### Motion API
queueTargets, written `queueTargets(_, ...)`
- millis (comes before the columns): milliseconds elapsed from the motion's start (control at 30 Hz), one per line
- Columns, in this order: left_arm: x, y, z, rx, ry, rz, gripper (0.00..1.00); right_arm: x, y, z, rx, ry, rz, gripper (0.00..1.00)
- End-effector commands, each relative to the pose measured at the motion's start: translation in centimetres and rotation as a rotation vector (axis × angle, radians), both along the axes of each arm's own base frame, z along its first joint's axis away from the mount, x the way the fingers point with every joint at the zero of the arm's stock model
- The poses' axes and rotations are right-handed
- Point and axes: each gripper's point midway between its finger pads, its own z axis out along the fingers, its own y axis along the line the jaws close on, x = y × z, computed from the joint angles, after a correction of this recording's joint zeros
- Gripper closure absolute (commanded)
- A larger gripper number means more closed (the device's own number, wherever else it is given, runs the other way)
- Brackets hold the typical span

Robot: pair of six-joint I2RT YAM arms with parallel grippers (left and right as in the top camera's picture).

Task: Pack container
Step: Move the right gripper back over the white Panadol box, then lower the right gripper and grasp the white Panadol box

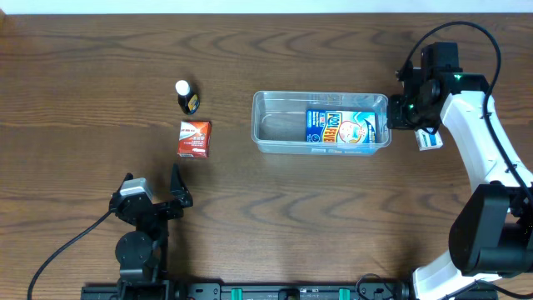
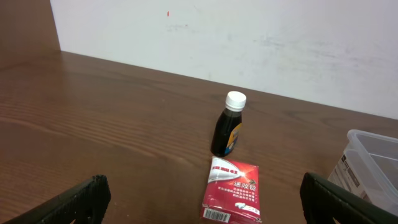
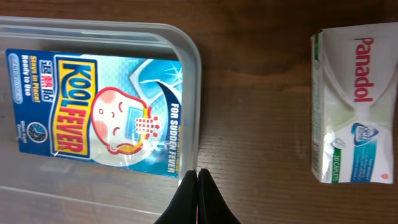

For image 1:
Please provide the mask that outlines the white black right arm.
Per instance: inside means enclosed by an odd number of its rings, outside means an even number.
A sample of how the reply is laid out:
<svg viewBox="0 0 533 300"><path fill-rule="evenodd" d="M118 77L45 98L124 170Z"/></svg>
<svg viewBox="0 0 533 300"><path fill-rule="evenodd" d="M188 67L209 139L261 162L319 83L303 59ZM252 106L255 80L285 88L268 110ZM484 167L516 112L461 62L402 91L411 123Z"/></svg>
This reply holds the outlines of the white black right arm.
<svg viewBox="0 0 533 300"><path fill-rule="evenodd" d="M472 194L454 221L448 249L411 275L414 299L487 299L491 282L532 271L532 173L519 159L481 74L463 72L458 47L434 42L397 72L403 92L390 98L390 129L444 126L454 138Z"/></svg>

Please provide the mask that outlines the blue Kool Fever box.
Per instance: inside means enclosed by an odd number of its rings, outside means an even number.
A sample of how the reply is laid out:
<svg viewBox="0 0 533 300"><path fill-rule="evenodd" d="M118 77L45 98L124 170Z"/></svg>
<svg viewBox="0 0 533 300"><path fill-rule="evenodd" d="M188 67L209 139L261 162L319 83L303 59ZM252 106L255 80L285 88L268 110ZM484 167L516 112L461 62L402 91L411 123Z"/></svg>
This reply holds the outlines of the blue Kool Fever box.
<svg viewBox="0 0 533 300"><path fill-rule="evenodd" d="M373 112L308 109L306 140L313 143L375 143L376 115Z"/></svg>

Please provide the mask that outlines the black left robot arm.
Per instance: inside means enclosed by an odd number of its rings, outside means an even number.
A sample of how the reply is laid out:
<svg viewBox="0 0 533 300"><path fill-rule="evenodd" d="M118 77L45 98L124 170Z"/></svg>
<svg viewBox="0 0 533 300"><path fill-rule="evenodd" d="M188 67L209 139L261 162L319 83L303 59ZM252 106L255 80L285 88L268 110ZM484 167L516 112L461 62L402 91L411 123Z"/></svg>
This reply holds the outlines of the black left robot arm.
<svg viewBox="0 0 533 300"><path fill-rule="evenodd" d="M154 203L144 177L129 173L112 195L110 212L135 229L117 242L115 256L120 265L119 299L185 299L187 289L167 277L168 222L183 217L193 205L177 164L172 166L172 200Z"/></svg>

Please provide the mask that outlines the white Panadol box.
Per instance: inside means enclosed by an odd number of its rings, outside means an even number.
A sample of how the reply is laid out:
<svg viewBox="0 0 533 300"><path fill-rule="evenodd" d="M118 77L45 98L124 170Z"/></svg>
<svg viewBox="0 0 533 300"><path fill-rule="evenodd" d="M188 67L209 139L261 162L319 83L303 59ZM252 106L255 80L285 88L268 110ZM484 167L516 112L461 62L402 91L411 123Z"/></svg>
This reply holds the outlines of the white Panadol box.
<svg viewBox="0 0 533 300"><path fill-rule="evenodd" d="M441 135L438 132L428 133L420 129L415 131L415 135L420 151L438 149L443 146Z"/></svg>

